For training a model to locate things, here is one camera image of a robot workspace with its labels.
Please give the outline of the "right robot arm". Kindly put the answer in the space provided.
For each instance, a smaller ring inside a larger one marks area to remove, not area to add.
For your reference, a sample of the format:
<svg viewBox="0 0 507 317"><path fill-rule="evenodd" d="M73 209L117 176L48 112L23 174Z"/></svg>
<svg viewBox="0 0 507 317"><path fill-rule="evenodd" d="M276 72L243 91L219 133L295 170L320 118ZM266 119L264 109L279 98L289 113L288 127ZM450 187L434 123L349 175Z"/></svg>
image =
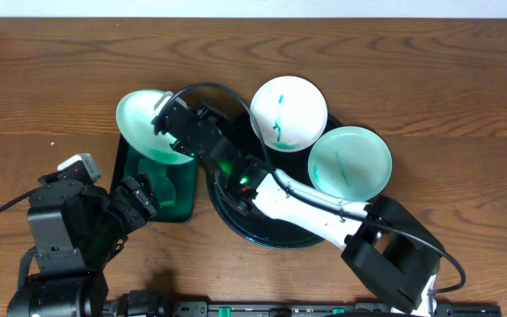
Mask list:
<svg viewBox="0 0 507 317"><path fill-rule="evenodd" d="M318 192L243 152L223 133L226 119L206 105L157 104L155 133L198 159L216 199L243 215L294 224L338 247L362 284L403 313L432 309L429 297L443 246L400 203L386 196L353 202Z"/></svg>

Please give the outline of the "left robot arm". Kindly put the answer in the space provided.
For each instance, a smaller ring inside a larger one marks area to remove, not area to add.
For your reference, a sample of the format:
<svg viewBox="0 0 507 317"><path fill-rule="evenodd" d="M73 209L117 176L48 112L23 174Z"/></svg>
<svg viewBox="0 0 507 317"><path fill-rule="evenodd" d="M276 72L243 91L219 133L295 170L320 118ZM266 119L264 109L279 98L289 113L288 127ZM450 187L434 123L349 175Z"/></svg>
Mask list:
<svg viewBox="0 0 507 317"><path fill-rule="evenodd" d="M19 264L10 316L101 316L108 286L103 270L131 232L159 209L145 173L129 176L112 192L91 181L63 178L29 199L34 247Z"/></svg>

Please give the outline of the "light green plate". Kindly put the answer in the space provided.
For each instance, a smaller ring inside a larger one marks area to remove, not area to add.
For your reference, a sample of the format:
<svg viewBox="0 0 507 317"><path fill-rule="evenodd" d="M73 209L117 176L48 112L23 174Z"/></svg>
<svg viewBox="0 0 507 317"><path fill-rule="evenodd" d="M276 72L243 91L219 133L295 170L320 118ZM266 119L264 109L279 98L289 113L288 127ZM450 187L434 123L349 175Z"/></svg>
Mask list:
<svg viewBox="0 0 507 317"><path fill-rule="evenodd" d="M172 92L138 90L125 95L116 109L118 128L129 145L157 163L181 165L193 161L171 148L176 138L169 133L154 133L153 120L173 96Z"/></svg>
<svg viewBox="0 0 507 317"><path fill-rule="evenodd" d="M369 129L344 126L312 147L308 174L319 191L350 201L368 201L390 180L393 159L386 142Z"/></svg>

